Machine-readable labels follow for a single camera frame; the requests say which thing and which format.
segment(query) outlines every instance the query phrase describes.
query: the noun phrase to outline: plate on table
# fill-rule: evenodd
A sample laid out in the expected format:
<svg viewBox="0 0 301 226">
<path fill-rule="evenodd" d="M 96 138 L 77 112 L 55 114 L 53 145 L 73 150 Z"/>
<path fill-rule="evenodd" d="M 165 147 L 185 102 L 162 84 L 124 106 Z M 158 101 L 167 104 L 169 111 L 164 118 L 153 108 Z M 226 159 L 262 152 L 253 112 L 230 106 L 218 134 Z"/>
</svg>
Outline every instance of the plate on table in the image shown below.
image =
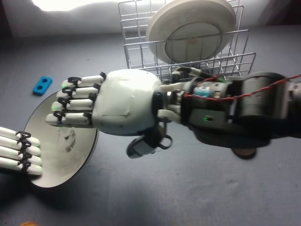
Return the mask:
<svg viewBox="0 0 301 226">
<path fill-rule="evenodd" d="M 43 173 L 30 177 L 39 187 L 55 187 L 72 178 L 92 156 L 98 140 L 97 129 L 50 126 L 45 122 L 52 114 L 56 93 L 45 99 L 32 113 L 25 130 L 41 145 Z"/>
<path fill-rule="evenodd" d="M 153 16 L 146 40 L 163 40 L 149 47 L 166 63 L 205 60 L 225 48 L 233 34 L 222 34 L 234 31 L 235 25 L 236 14 L 226 0 L 174 0 Z"/>
</svg>

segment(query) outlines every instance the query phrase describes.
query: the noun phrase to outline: white wall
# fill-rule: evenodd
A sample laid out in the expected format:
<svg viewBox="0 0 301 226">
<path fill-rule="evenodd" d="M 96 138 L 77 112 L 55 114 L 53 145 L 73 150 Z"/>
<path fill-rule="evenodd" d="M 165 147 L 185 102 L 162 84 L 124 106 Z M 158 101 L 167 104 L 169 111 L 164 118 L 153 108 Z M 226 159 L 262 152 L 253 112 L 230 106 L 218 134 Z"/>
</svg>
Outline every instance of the white wall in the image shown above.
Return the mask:
<svg viewBox="0 0 301 226">
<path fill-rule="evenodd" d="M 120 32 L 117 0 L 92 3 L 71 11 L 42 11 L 31 0 L 3 0 L 14 37 Z M 241 0 L 243 27 L 266 25 L 291 0 Z"/>
</svg>

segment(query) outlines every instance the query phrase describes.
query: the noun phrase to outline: white robotic hand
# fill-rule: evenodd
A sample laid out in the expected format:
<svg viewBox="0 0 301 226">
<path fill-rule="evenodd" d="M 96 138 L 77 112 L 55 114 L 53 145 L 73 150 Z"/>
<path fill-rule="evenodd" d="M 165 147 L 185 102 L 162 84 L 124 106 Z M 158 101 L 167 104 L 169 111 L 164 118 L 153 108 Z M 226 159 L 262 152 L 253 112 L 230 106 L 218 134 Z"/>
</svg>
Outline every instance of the white robotic hand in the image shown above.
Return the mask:
<svg viewBox="0 0 301 226">
<path fill-rule="evenodd" d="M 142 70 L 125 69 L 108 75 L 74 78 L 62 83 L 53 114 L 53 126 L 97 128 L 117 136 L 140 136 L 127 148 L 130 158 L 154 153 L 163 138 L 171 139 L 159 126 L 158 110 L 164 108 L 161 81 Z"/>
<path fill-rule="evenodd" d="M 40 142 L 30 133 L 0 127 L 0 168 L 42 174 Z"/>
</svg>

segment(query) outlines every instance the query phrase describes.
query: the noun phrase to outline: wire dish rack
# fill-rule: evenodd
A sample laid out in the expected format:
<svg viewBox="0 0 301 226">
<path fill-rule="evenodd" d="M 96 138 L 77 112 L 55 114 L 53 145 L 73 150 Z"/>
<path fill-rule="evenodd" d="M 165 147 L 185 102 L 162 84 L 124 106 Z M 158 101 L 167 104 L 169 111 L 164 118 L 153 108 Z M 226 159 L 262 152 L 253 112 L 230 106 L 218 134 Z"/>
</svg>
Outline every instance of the wire dish rack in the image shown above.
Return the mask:
<svg viewBox="0 0 301 226">
<path fill-rule="evenodd" d="M 157 76 L 162 81 L 171 79 L 171 72 L 177 67 L 188 66 L 201 69 L 212 75 L 220 74 L 224 79 L 228 76 L 244 76 L 249 74 L 253 66 L 256 53 L 246 53 L 246 46 L 249 37 L 249 30 L 240 30 L 240 23 L 243 16 L 244 7 L 239 4 L 239 0 L 228 0 L 232 5 L 236 17 L 236 29 L 233 32 L 189 37 L 186 39 L 175 39 L 166 41 L 146 41 L 146 29 L 148 23 L 151 21 L 155 13 L 166 4 L 166 0 L 129 0 L 118 3 L 119 13 L 121 18 L 121 27 L 123 39 L 125 42 L 124 52 L 129 69 L 142 69 L 149 71 Z M 158 59 L 157 53 L 153 54 L 150 50 L 150 45 L 156 45 L 159 42 L 165 42 L 171 46 L 173 51 L 173 44 L 177 41 L 186 40 L 188 44 L 190 41 L 200 40 L 204 38 L 214 38 L 214 36 L 233 36 L 228 45 L 219 53 L 214 53 L 214 57 L 207 60 L 199 60 L 188 62 L 187 57 L 185 63 L 177 64 L 172 59 L 171 54 L 170 63 L 162 62 Z"/>
</svg>

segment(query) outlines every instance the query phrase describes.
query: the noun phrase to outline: red wire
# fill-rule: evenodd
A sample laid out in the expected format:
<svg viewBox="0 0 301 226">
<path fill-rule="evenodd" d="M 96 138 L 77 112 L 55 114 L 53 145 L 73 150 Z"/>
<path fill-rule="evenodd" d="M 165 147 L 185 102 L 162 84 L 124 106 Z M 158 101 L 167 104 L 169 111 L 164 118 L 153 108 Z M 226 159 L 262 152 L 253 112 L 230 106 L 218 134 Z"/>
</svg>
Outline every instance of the red wire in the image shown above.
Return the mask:
<svg viewBox="0 0 301 226">
<path fill-rule="evenodd" d="M 197 98 L 204 99 L 204 100 L 214 100 L 214 101 L 237 100 L 237 99 L 241 99 L 241 98 L 243 98 L 243 97 L 249 97 L 249 96 L 252 96 L 252 95 L 254 95 L 255 93 L 258 93 L 258 92 L 262 92 L 262 91 L 268 90 L 268 89 L 272 88 L 272 87 L 275 86 L 275 85 L 278 85 L 278 84 L 280 84 L 280 83 L 284 83 L 284 82 L 287 82 L 287 81 L 289 81 L 289 80 L 291 80 L 291 79 L 296 79 L 296 78 L 299 78 L 299 77 L 301 77 L 301 74 L 296 75 L 296 76 L 292 76 L 292 77 L 289 77 L 289 78 L 286 78 L 286 79 L 282 79 L 282 80 L 279 80 L 279 81 L 276 81 L 276 82 L 270 84 L 269 86 L 263 87 L 263 88 L 261 88 L 261 89 L 259 89 L 259 90 L 257 90 L 257 91 L 252 92 L 252 93 L 242 94 L 242 95 L 234 96 L 234 97 L 212 98 L 212 97 L 201 97 L 201 96 L 191 95 L 191 94 L 184 94 L 184 97 L 197 97 Z M 199 82 L 198 85 L 201 84 L 201 83 L 203 83 L 203 82 L 205 82 L 205 81 L 216 81 L 217 78 L 218 78 L 218 75 L 215 75 L 215 76 L 213 76 L 212 78 L 205 79 L 205 80 Z"/>
</svg>

